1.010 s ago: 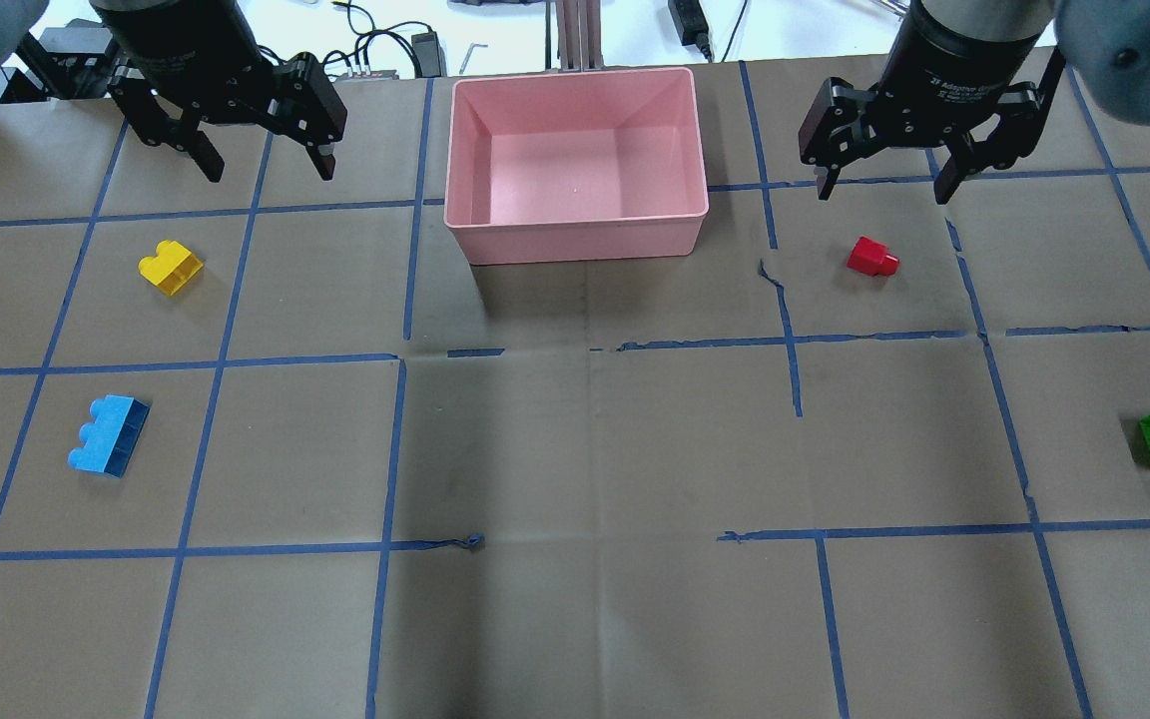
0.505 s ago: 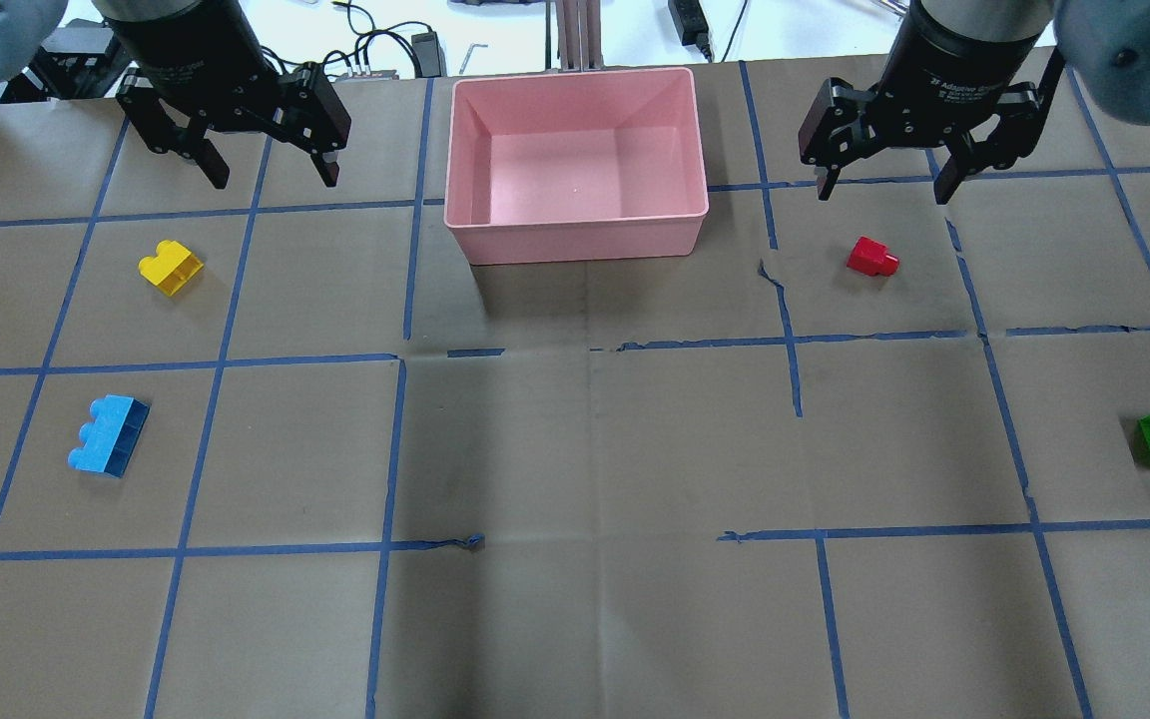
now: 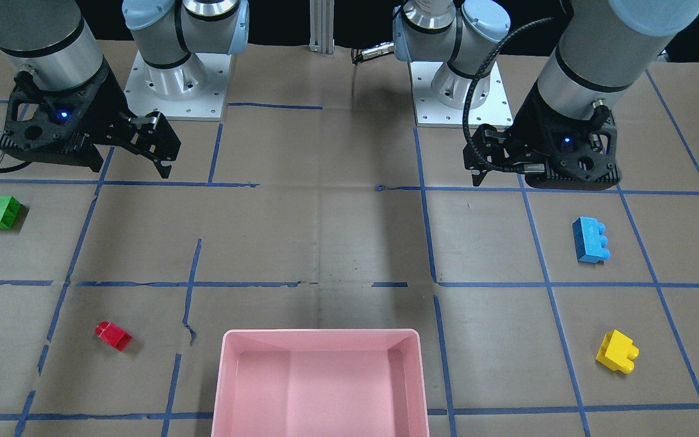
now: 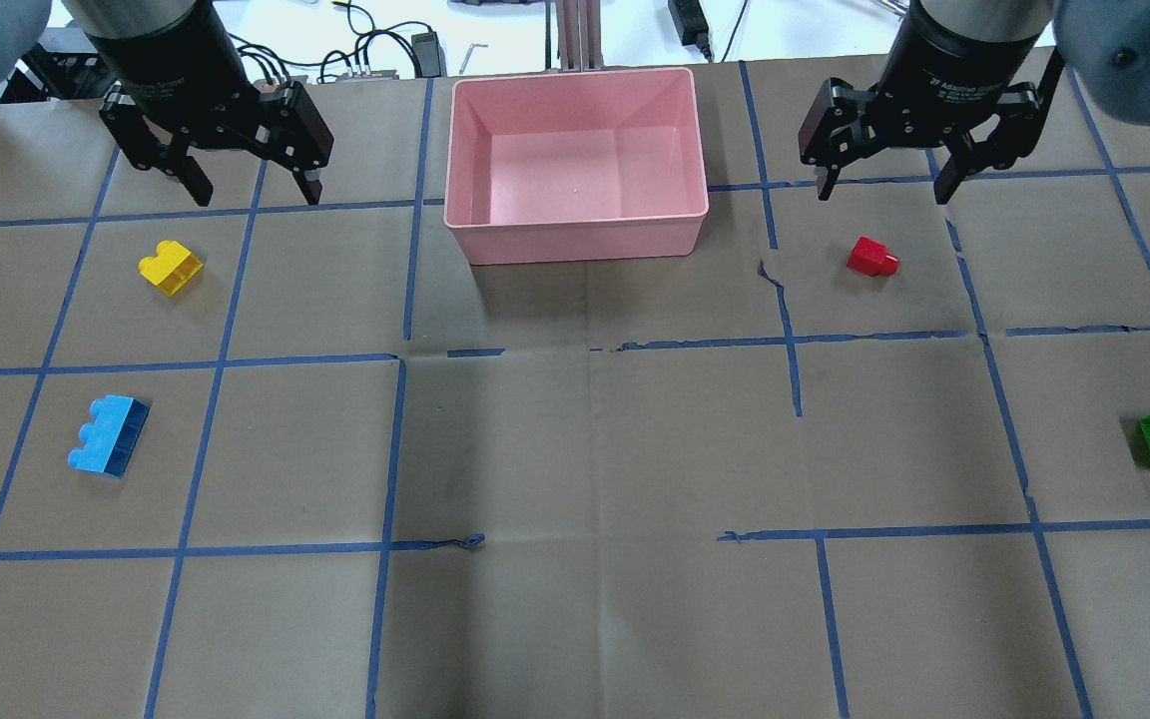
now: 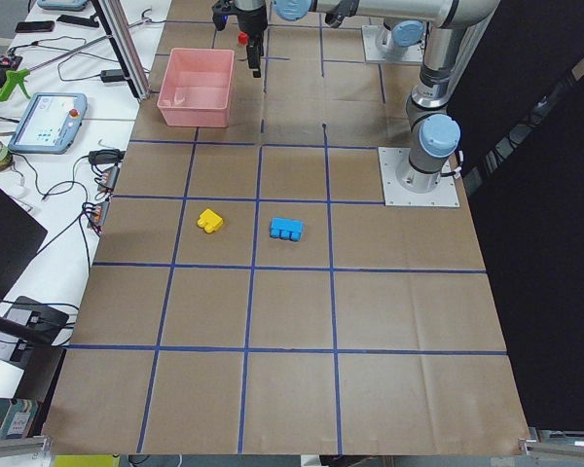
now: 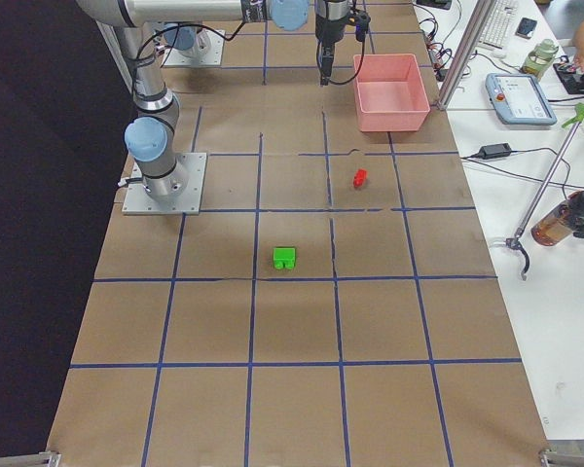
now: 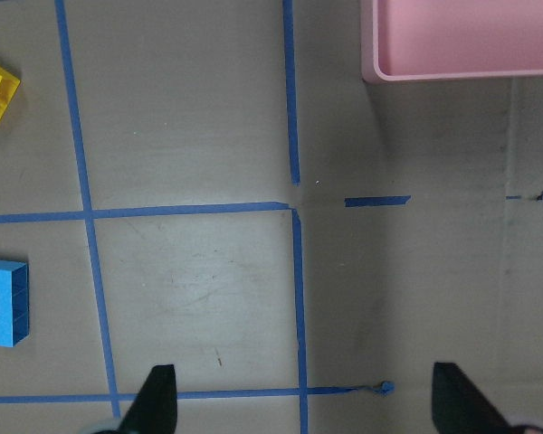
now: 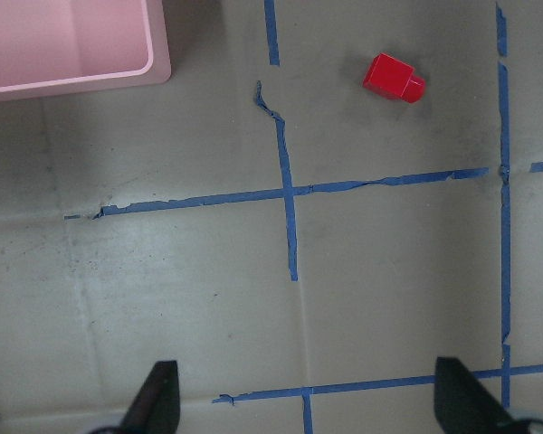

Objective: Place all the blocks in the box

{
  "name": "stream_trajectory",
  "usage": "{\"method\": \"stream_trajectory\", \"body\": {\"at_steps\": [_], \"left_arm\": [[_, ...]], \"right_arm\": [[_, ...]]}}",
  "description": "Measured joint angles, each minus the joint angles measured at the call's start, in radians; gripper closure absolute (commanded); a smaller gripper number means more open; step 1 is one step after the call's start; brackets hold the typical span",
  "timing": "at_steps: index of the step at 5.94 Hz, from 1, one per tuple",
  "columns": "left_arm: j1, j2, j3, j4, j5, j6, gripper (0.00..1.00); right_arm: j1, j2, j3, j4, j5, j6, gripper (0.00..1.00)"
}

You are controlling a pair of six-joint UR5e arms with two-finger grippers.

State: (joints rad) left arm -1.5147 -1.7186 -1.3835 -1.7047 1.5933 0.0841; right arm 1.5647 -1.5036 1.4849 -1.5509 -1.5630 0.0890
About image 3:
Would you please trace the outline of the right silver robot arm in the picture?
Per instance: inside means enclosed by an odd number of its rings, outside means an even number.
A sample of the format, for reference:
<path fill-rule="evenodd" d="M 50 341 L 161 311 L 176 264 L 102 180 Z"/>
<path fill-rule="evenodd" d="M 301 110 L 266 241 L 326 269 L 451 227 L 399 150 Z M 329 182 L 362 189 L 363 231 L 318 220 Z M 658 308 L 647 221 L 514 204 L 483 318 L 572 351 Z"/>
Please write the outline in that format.
<path fill-rule="evenodd" d="M 142 65 L 123 87 L 75 1 L 0 1 L 0 52 L 16 69 L 0 151 L 19 161 L 99 172 L 99 146 L 171 174 L 181 142 L 169 117 L 221 117 L 226 67 L 245 51 L 247 1 L 124 1 Z"/>

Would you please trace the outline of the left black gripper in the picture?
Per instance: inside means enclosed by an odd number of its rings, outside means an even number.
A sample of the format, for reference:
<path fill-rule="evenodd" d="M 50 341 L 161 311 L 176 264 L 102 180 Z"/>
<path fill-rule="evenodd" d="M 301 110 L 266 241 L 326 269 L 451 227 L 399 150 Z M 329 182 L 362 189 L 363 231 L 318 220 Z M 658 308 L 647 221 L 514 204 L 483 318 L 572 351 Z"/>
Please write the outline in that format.
<path fill-rule="evenodd" d="M 542 172 L 526 175 L 533 188 L 602 191 L 621 183 L 616 163 L 618 130 L 607 105 L 590 105 L 587 119 L 567 117 L 549 106 L 538 86 L 533 86 L 516 114 L 507 135 L 491 124 L 481 124 L 472 134 L 464 128 L 464 169 L 473 186 L 487 174 L 517 172 L 510 163 L 541 164 Z M 507 140 L 507 151 L 504 142 Z"/>

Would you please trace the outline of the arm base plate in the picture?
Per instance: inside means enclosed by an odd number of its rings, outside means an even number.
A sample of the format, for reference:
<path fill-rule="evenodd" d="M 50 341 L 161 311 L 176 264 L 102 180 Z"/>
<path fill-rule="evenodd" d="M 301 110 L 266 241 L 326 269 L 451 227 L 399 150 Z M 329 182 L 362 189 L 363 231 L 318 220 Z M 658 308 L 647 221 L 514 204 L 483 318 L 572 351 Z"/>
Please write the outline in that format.
<path fill-rule="evenodd" d="M 411 93 L 419 127 L 456 128 L 462 124 L 471 80 L 452 72 L 444 62 L 410 62 Z M 491 124 L 502 130 L 513 124 L 498 64 L 482 78 L 472 94 L 468 124 Z"/>
<path fill-rule="evenodd" d="M 136 115 L 158 111 L 169 121 L 220 122 L 234 60 L 194 53 L 182 66 L 158 70 L 137 53 L 124 88 L 128 106 Z"/>

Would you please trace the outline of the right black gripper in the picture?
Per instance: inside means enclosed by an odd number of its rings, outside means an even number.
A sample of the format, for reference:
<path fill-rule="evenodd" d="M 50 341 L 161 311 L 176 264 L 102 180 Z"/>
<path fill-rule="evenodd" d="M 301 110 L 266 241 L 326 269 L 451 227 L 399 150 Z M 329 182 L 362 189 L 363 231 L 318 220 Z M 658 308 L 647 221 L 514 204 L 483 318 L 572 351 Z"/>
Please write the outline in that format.
<path fill-rule="evenodd" d="M 103 61 L 87 82 L 63 91 L 40 89 L 21 69 L 8 101 L 0 150 L 21 161 L 88 167 L 99 172 L 102 146 L 123 147 L 169 178 L 182 142 L 161 112 L 135 117 L 118 80 Z"/>

